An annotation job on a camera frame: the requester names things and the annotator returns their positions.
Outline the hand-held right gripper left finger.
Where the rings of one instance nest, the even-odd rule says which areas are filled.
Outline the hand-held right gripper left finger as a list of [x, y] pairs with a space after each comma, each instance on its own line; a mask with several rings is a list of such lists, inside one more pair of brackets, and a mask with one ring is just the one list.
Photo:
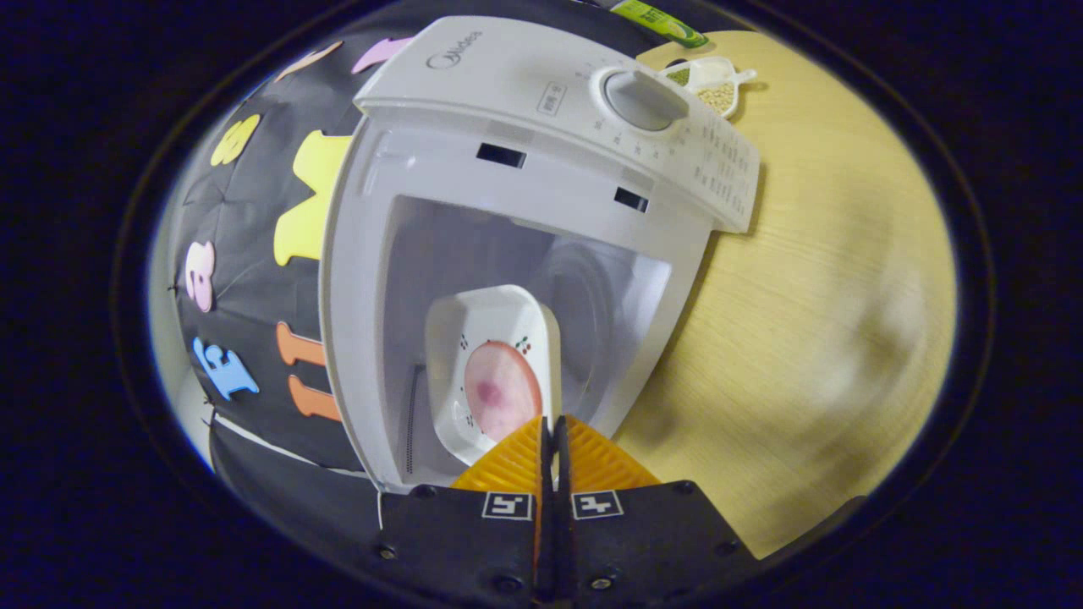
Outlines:
[[491, 465], [519, 440], [529, 456], [523, 491], [417, 485], [382, 495], [378, 576], [426, 604], [534, 606], [546, 424], [536, 417], [479, 462]]

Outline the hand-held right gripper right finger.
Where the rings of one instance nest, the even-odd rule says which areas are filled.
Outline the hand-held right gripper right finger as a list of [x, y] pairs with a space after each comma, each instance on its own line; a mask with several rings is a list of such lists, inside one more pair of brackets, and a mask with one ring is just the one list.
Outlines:
[[561, 417], [553, 431], [556, 602], [721, 604], [761, 570], [695, 482], [660, 482], [571, 416]]

